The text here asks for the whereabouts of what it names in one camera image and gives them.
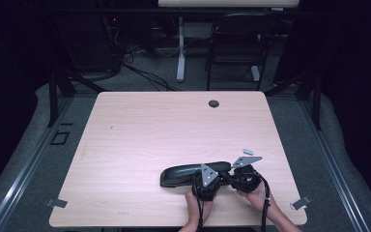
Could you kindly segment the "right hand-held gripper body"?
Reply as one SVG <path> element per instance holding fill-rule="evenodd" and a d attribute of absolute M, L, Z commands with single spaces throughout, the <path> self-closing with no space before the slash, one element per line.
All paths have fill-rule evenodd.
<path fill-rule="evenodd" d="M 262 180 L 252 163 L 261 159 L 261 157 L 239 157 L 232 164 L 234 174 L 232 175 L 231 187 L 245 193 L 256 190 Z"/>

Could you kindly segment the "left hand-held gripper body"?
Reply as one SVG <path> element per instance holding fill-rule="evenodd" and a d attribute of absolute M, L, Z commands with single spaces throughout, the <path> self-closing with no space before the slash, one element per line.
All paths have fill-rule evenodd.
<path fill-rule="evenodd" d="M 213 201 L 219 188 L 220 177 L 217 171 L 207 164 L 202 164 L 194 173 L 192 192 L 201 201 Z"/>

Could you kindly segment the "person's right hand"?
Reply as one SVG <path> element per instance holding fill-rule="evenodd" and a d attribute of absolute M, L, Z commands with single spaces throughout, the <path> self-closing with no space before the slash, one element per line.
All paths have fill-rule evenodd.
<path fill-rule="evenodd" d="M 238 190 L 237 194 L 245 198 L 258 212 L 262 212 L 267 200 L 271 200 L 271 192 L 261 183 L 254 191 L 246 193 Z"/>

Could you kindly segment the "person's left hand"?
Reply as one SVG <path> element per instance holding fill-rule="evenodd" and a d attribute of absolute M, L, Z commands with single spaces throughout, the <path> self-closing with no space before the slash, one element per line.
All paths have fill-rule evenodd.
<path fill-rule="evenodd" d="M 185 194 L 185 202 L 187 204 L 188 221 L 205 222 L 212 212 L 214 205 L 213 201 L 197 202 L 196 196 L 191 190 Z"/>

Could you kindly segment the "black metal stand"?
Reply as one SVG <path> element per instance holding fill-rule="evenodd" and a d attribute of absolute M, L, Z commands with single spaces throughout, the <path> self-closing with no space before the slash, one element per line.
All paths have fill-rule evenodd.
<path fill-rule="evenodd" d="M 273 96 L 282 90 L 288 88 L 294 83 L 299 83 L 300 87 L 295 93 L 298 101 L 305 101 L 310 94 L 312 97 L 311 120 L 318 131 L 320 131 L 320 113 L 321 113 L 321 99 L 322 99 L 322 77 L 315 71 L 306 71 L 295 77 L 277 84 L 275 87 L 265 92 L 267 97 Z"/>
<path fill-rule="evenodd" d="M 72 72 L 67 69 L 53 71 L 48 81 L 50 106 L 50 118 L 48 125 L 50 127 L 54 125 L 59 117 L 58 90 L 60 90 L 67 98 L 73 98 L 76 94 L 76 91 L 71 84 L 73 80 L 83 84 L 97 93 L 105 91 L 104 88 L 84 78 L 82 75 L 76 72 Z"/>

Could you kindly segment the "black folding chair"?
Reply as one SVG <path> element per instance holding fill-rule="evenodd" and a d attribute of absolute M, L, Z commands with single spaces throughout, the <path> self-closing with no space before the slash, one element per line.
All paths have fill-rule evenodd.
<path fill-rule="evenodd" d="M 256 89 L 262 84 L 268 55 L 279 21 L 271 15 L 233 13 L 220 16 L 212 25 L 206 60 L 207 89 L 214 82 L 212 65 L 258 67 Z"/>

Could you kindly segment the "white desk top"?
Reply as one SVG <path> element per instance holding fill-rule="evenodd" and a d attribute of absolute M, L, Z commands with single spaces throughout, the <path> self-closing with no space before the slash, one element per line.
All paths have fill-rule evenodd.
<path fill-rule="evenodd" d="M 157 0 L 167 8 L 295 8 L 300 0 Z"/>

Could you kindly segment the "grey metal corner bracket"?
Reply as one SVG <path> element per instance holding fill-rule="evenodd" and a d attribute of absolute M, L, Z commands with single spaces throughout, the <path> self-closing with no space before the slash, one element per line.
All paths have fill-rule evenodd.
<path fill-rule="evenodd" d="M 61 199 L 48 199 L 46 201 L 46 205 L 49 207 L 58 207 L 58 208 L 65 208 L 67 206 L 68 202 Z"/>
<path fill-rule="evenodd" d="M 293 210 L 299 210 L 299 209 L 304 209 L 312 199 L 309 196 L 304 196 L 303 198 L 297 200 L 294 203 L 291 203 L 290 206 Z"/>

